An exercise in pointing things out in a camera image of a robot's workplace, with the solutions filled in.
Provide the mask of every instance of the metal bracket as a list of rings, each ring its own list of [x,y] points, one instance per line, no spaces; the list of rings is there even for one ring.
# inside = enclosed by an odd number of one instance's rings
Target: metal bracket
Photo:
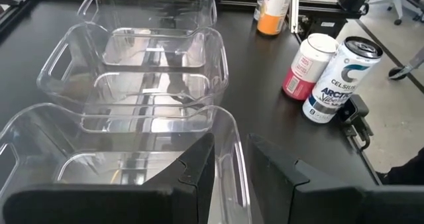
[[[369,109],[365,102],[357,94],[353,94],[337,111],[342,122],[343,133],[347,137],[355,137],[357,133],[360,139],[365,142],[365,145],[360,148],[361,152],[370,146],[370,137],[374,135],[370,125],[365,120],[368,112]]]
[[[290,32],[297,33],[299,30],[299,0],[291,0],[290,5]]]

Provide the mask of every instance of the can label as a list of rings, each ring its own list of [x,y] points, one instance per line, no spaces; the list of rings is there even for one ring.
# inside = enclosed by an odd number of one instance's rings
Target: can label
[[[262,4],[264,3],[264,0],[258,0],[256,7],[254,8],[254,14],[253,18],[257,21],[259,19],[260,15],[260,8],[262,7]]]
[[[264,0],[260,9],[258,30],[264,34],[280,33],[291,0]]]
[[[307,82],[297,77],[292,69],[289,69],[286,79],[283,82],[283,90],[291,98],[306,100],[311,94],[315,82]]]
[[[306,100],[327,64],[327,61],[310,59],[299,51],[283,82],[283,90],[294,99]]]
[[[303,112],[312,121],[328,123],[357,89],[360,81],[380,59],[365,59],[339,46],[323,75],[303,104]]]

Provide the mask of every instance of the chair leg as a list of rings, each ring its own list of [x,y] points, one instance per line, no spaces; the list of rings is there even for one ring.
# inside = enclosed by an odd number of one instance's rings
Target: chair leg
[[[377,4],[382,4],[382,3],[393,3],[393,0],[375,0],[375,1],[371,1],[368,4],[369,5],[377,5]]]
[[[393,0],[393,4],[395,5],[397,17],[399,19],[402,19],[403,17],[402,0]]]

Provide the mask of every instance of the celsius logo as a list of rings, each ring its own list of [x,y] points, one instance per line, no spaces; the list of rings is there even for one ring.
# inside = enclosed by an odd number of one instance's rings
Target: celsius logo
[[[364,70],[367,70],[368,68],[369,67],[367,67],[367,66],[361,66],[361,65],[358,65],[358,64],[347,65],[342,70],[342,79],[345,82],[349,82],[349,83],[350,82],[355,82],[357,79],[356,78],[349,77],[348,73],[351,70],[364,71]]]

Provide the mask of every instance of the can lid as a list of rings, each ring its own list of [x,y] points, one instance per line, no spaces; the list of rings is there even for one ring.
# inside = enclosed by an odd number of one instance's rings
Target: can lid
[[[376,43],[357,36],[350,36],[344,40],[346,47],[353,53],[365,58],[377,59],[383,56],[383,50]]]
[[[314,49],[324,53],[335,53],[339,43],[326,34],[314,33],[307,37],[307,42]]]

